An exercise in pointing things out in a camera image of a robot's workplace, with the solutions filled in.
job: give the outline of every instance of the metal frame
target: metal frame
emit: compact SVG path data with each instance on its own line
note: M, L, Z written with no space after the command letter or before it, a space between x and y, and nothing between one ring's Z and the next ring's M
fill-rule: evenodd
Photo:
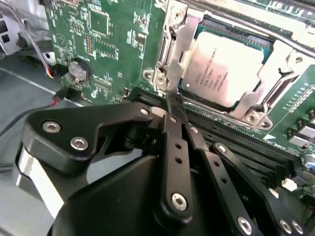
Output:
M170 0L167 8L165 8L165 3L160 2L160 5L157 4L157 6L160 6L160 8L163 10L165 9L166 11L160 53L155 69L143 71L145 79L147 79L159 92L178 92L180 79L183 77L185 66L187 66L183 62L183 58L186 58L189 54L196 28L205 16L265 35L213 14L211 10L209 10L213 7L212 4L221 7L223 6L242 14L246 13L246 15L253 15L253 12L255 12L256 14L253 17L259 20L262 20L261 15L268 16L268 19L264 18L265 21L281 27L282 29L292 31L293 39L298 39L299 42L307 45L314 44L314 42L310 40L312 38L314 41L314 35L310 34L310 32L314 31L313 28L308 28L304 23L296 20L267 12L262 9L257 9L240 2L194 2L189 0ZM286 23L290 22L290 24L284 25L282 23L283 21ZM235 109L230 112L220 111L188 96L184 96L184 102L197 109L214 113L217 116L238 125L268 130L273 126L272 120L268 118L269 112L306 69L314 64L314 59L298 53L290 46L276 40L271 56L262 68L257 71L257 76L260 79L259 85L255 91L244 93ZM280 89L283 84L286 84L285 89ZM253 108L256 105L261 105L263 110L256 111Z

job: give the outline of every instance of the integrated circuit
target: integrated circuit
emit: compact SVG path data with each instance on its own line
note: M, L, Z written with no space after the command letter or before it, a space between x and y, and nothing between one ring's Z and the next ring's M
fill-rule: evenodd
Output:
M105 37L108 37L109 33L109 15L107 12L100 12L95 10L90 10L90 24L91 29L100 33Z

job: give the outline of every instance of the component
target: component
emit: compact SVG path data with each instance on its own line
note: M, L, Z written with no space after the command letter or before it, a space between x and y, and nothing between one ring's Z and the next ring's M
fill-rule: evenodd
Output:
M305 119L301 119L297 123L297 132L311 139L315 138L315 125L309 123Z
M309 119L311 124L315 124L315 110L311 110L309 113Z
M238 18L250 22L242 16L246 11L258 18L251 22L253 25L272 28L278 36L253 29L211 4L223 4L237 12ZM310 46L314 29L306 31L304 23L237 1L200 1L196 8L179 1L168 4L158 61L154 70L143 71L143 75L150 75L145 79L158 92L180 92L184 103L197 112L207 112L213 118L247 129L272 129L274 121L279 121L276 116L274 121L271 119L272 110L315 64L312 57L284 42L282 35L298 37L299 42ZM290 27L283 21L290 22ZM312 83L301 82L295 90L301 86L306 88L279 108L293 113L312 94Z
M287 132L287 139L290 143L297 145L302 149L306 149L311 144L307 137L297 133L293 129Z
M69 74L77 84L86 82L91 76L90 66L82 59L75 58L68 63Z
M306 154L304 156L304 166L309 169L315 168L315 155L314 154Z
M232 107L259 83L257 72L263 58L262 51L204 31L199 34L186 65L183 89L221 106Z

